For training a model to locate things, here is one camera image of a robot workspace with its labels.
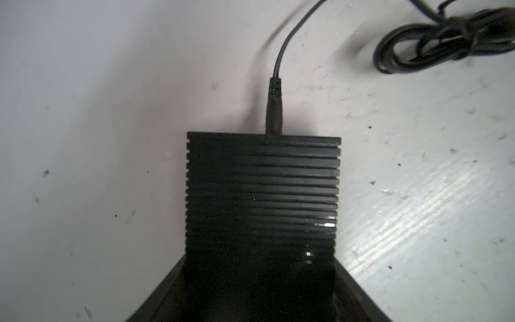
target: ribbed heat sink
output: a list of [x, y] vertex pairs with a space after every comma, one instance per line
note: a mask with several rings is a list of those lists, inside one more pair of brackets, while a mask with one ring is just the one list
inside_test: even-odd
[[188, 260], [333, 266], [340, 138], [187, 138]]

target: power cord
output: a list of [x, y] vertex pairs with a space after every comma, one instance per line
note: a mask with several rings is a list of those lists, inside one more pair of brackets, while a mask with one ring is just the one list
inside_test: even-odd
[[[326, 0], [319, 0], [289, 33], [281, 46], [268, 87], [266, 134], [282, 135], [283, 101], [279, 68], [288, 43], [306, 20]], [[413, 73], [448, 60], [467, 56], [498, 55], [515, 49], [515, 9], [486, 9], [470, 16], [445, 17], [446, 7], [456, 0], [446, 0], [438, 12], [423, 0], [410, 0], [423, 14], [437, 23], [411, 24], [395, 29], [377, 45], [373, 62], [383, 74]], [[395, 46], [403, 41], [417, 40], [416, 56], [405, 59], [397, 55]]]
[[289, 33], [288, 37], [284, 40], [279, 55], [277, 56], [276, 65], [273, 68], [273, 75], [270, 78], [270, 85], [268, 86], [268, 103], [266, 105], [266, 125], [265, 133], [271, 135], [281, 135], [283, 133], [283, 99], [281, 94], [281, 79], [279, 78], [279, 68], [283, 60], [284, 52], [288, 46], [289, 41], [302, 27], [306, 20], [311, 17], [313, 12], [320, 7], [325, 0], [319, 0], [311, 10], [299, 21], [299, 23]]

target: white surface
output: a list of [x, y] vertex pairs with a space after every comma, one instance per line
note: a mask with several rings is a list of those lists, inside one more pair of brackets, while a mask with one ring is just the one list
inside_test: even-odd
[[[0, 320], [138, 308], [183, 254], [186, 131], [263, 132], [313, 2], [0, 3]], [[394, 321], [512, 322], [515, 54], [371, 68], [380, 36], [425, 21], [324, 4], [283, 60], [284, 132], [342, 137], [337, 257]]]

